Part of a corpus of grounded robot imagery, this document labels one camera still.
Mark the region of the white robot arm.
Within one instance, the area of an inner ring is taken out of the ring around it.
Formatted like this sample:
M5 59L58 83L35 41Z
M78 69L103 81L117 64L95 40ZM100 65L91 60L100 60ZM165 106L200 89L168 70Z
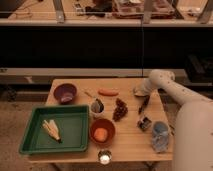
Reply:
M154 69L133 89L136 96L163 89L179 105L172 171L213 171L213 99L175 81L172 71Z

